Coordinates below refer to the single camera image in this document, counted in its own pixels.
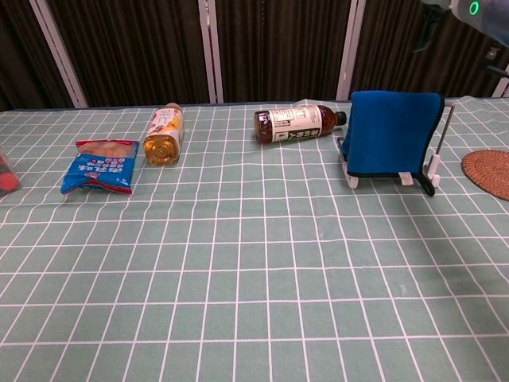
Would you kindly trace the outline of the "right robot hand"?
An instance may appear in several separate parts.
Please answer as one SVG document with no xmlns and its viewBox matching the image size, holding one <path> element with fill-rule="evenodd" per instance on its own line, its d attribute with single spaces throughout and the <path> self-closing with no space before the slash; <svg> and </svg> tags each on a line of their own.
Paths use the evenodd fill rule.
<svg viewBox="0 0 509 382">
<path fill-rule="evenodd" d="M 424 18 L 419 38 L 413 49 L 414 53 L 422 52 L 429 47 L 438 22 L 442 15 L 449 11 L 451 4 L 450 0 L 421 0 L 421 2 L 425 5 Z"/>
</svg>

